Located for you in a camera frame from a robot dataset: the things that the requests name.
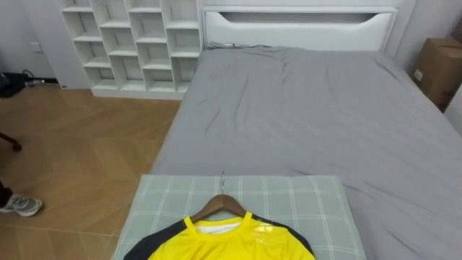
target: herringbone floor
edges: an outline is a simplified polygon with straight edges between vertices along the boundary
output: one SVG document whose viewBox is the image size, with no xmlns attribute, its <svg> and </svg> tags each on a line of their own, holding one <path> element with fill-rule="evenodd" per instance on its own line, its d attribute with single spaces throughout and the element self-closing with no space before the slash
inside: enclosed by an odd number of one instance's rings
<svg viewBox="0 0 462 260">
<path fill-rule="evenodd" d="M 31 218 L 0 214 L 0 259 L 109 259 L 179 104 L 53 85 L 0 100 L 0 131 L 23 146 L 0 140 L 0 180 L 45 203 Z"/>
</svg>

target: wall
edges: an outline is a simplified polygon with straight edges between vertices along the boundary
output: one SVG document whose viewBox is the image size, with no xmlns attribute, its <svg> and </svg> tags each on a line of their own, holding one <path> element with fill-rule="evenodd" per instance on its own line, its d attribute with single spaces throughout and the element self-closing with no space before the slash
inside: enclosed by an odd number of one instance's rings
<svg viewBox="0 0 462 260">
<path fill-rule="evenodd" d="M 417 0 L 399 46 L 396 62 L 410 69 L 425 39 L 447 37 L 461 17 L 462 0 Z"/>
<path fill-rule="evenodd" d="M 61 10 L 56 4 L 57 0 L 9 1 L 22 2 L 61 86 L 68 89 L 89 88 L 87 76 L 67 33 Z"/>
<path fill-rule="evenodd" d="M 462 136 L 462 86 L 446 109 L 445 116 Z"/>
<path fill-rule="evenodd" d="M 45 54 L 35 53 L 31 42 L 38 42 L 27 14 L 18 0 L 0 1 L 0 72 L 30 70 L 36 77 L 54 78 Z"/>
</svg>

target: power outlet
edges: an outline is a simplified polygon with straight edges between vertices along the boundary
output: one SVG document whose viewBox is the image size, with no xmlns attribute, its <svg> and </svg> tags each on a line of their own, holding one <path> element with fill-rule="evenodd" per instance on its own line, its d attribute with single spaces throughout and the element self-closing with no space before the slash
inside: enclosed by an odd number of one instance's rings
<svg viewBox="0 0 462 260">
<path fill-rule="evenodd" d="M 35 53 L 43 53 L 42 46 L 39 43 L 30 43 L 30 47 Z"/>
</svg>

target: yellow jersey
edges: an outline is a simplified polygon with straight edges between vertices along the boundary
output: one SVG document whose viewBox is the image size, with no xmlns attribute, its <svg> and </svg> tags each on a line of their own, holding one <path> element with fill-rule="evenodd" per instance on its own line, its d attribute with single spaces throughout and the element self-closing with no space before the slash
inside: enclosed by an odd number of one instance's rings
<svg viewBox="0 0 462 260">
<path fill-rule="evenodd" d="M 139 241 L 125 260 L 315 260 L 308 242 L 290 227 L 247 212 L 199 221 L 186 217 Z"/>
</svg>

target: black sleeve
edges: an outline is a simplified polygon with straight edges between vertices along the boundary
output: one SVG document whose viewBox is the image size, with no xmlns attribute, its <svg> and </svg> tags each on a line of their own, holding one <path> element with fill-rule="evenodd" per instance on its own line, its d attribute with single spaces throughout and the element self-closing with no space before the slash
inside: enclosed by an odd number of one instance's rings
<svg viewBox="0 0 462 260">
<path fill-rule="evenodd" d="M 163 243 L 186 229 L 183 220 L 139 241 L 123 260 L 147 260 Z"/>
<path fill-rule="evenodd" d="M 252 215 L 252 218 L 254 220 L 257 220 L 257 221 L 261 221 L 261 222 L 265 222 L 265 223 L 268 223 L 268 224 L 271 224 L 273 226 L 277 226 L 277 227 L 282 227 L 282 228 L 285 228 L 287 229 L 287 231 L 289 231 L 289 233 L 291 235 L 294 236 L 294 238 L 296 238 L 299 242 L 301 242 L 301 244 L 312 254 L 312 255 L 315 255 L 313 253 L 313 250 L 311 250 L 311 246 L 310 244 L 308 243 L 308 241 L 302 236 L 300 235 L 297 231 L 293 230 L 292 228 L 290 227 L 287 227 L 286 225 L 283 225 L 283 224 L 280 224 L 278 222 L 274 222 L 274 221 L 271 221 L 271 220 L 267 220 L 267 219 L 264 219 L 262 217 L 259 217 L 255 214 Z"/>
</svg>

